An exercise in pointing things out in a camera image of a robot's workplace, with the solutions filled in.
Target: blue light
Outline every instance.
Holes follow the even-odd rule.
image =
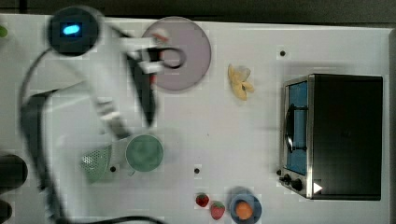
[[[77,26],[77,25],[71,25],[71,26],[64,27],[65,35],[72,35],[72,34],[77,33],[78,31],[79,31],[79,26]]]

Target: oven knob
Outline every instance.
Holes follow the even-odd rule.
[[[291,183],[291,187],[298,191],[303,189],[303,182],[301,182],[300,179],[292,180],[290,183]]]
[[[285,185],[288,185],[291,181],[291,177],[289,175],[284,175],[283,177],[280,177],[279,180],[283,181]]]

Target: strainer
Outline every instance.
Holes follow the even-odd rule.
[[[110,163],[111,146],[95,150],[81,158],[81,168],[90,183],[99,180]]]

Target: oven handle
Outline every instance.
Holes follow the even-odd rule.
[[[294,136],[294,111],[295,110],[308,110],[307,106],[295,106],[294,104],[291,104],[288,109],[288,113],[286,114],[286,125],[284,127],[284,133],[285,133],[285,142],[286,146],[288,147],[288,150],[290,153],[293,152],[293,150],[298,149],[293,146],[293,136]]]

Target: toaster oven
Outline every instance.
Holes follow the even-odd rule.
[[[380,200],[382,77],[313,74],[283,98],[281,184],[313,200]]]

